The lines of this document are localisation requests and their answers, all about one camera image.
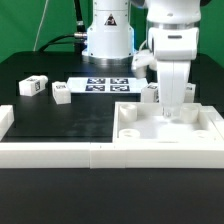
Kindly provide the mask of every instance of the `white box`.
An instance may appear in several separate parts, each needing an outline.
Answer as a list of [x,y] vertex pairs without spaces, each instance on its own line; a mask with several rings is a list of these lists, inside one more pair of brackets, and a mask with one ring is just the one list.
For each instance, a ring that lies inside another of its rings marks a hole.
[[[137,118],[127,122],[129,120],[123,118],[123,109],[127,108],[125,115],[129,116],[132,112],[130,105],[137,108]],[[183,104],[180,117],[173,119],[164,118],[162,113],[158,103],[117,102],[113,142],[224,143],[224,120],[212,106]]]
[[29,78],[19,82],[19,92],[21,96],[34,96],[45,89],[48,82],[47,76],[30,76]]
[[71,103],[71,92],[66,82],[52,83],[52,94],[57,104]]

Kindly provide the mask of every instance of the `wall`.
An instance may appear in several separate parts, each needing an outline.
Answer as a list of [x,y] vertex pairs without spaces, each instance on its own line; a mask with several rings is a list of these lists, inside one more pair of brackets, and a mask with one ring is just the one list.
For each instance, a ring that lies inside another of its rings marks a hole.
[[[0,2],[0,61],[19,51],[32,51],[45,0],[1,0]],[[81,0],[85,24],[92,21],[92,0]],[[202,8],[199,52],[208,54],[224,66],[224,1],[212,0]],[[145,38],[146,10],[132,7],[131,25],[135,29],[136,47]],[[75,31],[73,0],[49,0],[37,49],[62,34]],[[72,46],[50,47],[49,50],[72,51]]]

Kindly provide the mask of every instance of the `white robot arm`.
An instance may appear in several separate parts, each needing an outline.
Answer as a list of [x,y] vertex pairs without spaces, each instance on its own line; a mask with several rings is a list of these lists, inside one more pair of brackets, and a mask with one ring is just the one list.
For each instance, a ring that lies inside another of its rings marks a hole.
[[148,8],[151,23],[147,44],[149,50],[139,51],[132,69],[137,78],[146,75],[145,68],[157,70],[159,99],[164,116],[179,114],[184,101],[191,60],[197,55],[201,19],[200,0],[132,0],[134,5]]

